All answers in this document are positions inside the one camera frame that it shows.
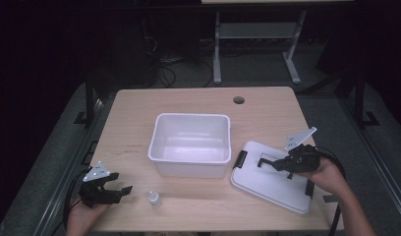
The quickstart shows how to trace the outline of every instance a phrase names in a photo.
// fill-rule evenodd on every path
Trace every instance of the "white container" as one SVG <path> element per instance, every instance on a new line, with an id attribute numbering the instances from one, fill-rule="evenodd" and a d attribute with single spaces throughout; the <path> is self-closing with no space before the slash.
<path id="1" fill-rule="evenodd" d="M 231 160 L 230 119 L 162 113 L 155 121 L 148 157 L 163 176 L 223 178 Z"/>

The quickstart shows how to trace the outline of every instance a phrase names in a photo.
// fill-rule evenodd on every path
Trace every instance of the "dark background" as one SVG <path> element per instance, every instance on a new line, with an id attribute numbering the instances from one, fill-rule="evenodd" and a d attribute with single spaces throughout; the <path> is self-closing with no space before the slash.
<path id="1" fill-rule="evenodd" d="M 0 1 L 0 222 L 69 98 L 89 75 L 101 65 L 110 74 L 95 81 L 102 96 L 113 87 L 152 83 L 144 14 L 81 10 L 94 2 Z M 162 13 L 153 23 L 162 47 L 188 42 L 189 52 L 213 32 L 214 14 Z M 401 3 L 357 1 L 333 15 L 310 11 L 301 40 L 327 40 L 331 33 L 318 68 L 328 74 L 346 67 L 361 71 L 401 123 Z"/>

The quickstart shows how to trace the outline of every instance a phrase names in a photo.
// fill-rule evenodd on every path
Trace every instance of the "hand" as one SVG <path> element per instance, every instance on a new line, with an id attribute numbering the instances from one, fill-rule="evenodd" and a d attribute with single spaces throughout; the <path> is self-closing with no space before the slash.
<path id="1" fill-rule="evenodd" d="M 95 205 L 93 208 L 79 202 L 73 206 L 69 213 L 68 236 L 83 236 L 85 235 L 96 220 L 109 209 L 111 205 Z"/>
<path id="2" fill-rule="evenodd" d="M 326 158 L 320 159 L 317 171 L 299 174 L 310 179 L 318 187 L 337 197 L 351 191 L 338 167 Z"/>

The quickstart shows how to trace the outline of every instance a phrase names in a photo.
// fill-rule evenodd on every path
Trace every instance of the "metal stand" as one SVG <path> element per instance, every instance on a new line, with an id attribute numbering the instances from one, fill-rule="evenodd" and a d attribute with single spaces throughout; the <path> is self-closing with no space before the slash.
<path id="1" fill-rule="evenodd" d="M 283 52 L 283 59 L 289 70 L 292 82 L 295 85 L 301 83 L 298 72 L 292 61 L 298 44 L 306 11 L 302 11 L 296 23 L 220 23 L 219 12 L 215 21 L 215 52 L 213 55 L 213 81 L 216 85 L 222 83 L 221 66 L 219 62 L 220 38 L 277 38 L 292 39 L 292 44 L 287 52 Z"/>

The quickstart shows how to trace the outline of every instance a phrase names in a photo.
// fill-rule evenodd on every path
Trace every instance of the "gray carpet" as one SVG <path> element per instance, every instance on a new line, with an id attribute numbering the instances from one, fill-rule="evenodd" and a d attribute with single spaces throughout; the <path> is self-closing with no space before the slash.
<path id="1" fill-rule="evenodd" d="M 294 90 L 305 89 L 324 79 L 326 75 L 315 69 L 322 45 L 298 47 L 294 56 L 297 70 L 303 80 L 293 86 L 282 61 L 282 47 L 267 50 L 266 53 L 246 54 L 239 57 L 222 57 L 221 87 L 288 86 Z M 202 61 L 211 65 L 211 57 Z M 176 74 L 173 88 L 199 88 L 210 79 L 210 68 L 203 63 L 182 62 L 167 67 Z M 333 95 L 337 82 L 332 83 L 312 95 L 298 95 L 299 103 L 309 126 L 315 126 L 314 134 L 318 146 L 334 151 L 344 164 L 348 182 L 356 192 L 366 211 L 370 223 L 378 235 L 401 235 L 401 215 L 390 198 L 384 182 L 372 161 L 370 152 L 362 142 L 360 131 L 344 109 L 344 102 Z M 157 81 L 153 88 L 163 88 Z M 366 87 L 365 109 L 373 112 L 380 126 L 367 127 L 378 152 L 391 170 L 401 187 L 401 127 L 387 111 L 378 94 Z M 72 176 L 84 168 L 81 162 L 86 157 L 87 148 L 97 141 L 115 98 L 112 93 L 96 112 L 91 127 L 74 124 L 79 112 L 85 111 L 85 86 L 80 86 L 67 104 L 65 112 L 19 191 L 1 227 L 0 235 L 34 235 L 37 226 L 47 222 L 45 233 L 55 227 L 61 219 L 61 202 L 64 193 L 55 192 L 60 181 L 70 181 Z M 66 171 L 66 166 L 75 163 L 75 169 Z M 49 210 L 54 210 L 52 218 L 43 219 Z M 56 235 L 64 235 L 61 227 Z M 118 233 L 89 233 L 89 235 L 119 235 Z M 278 235 L 326 235 L 326 232 L 279 232 Z"/>

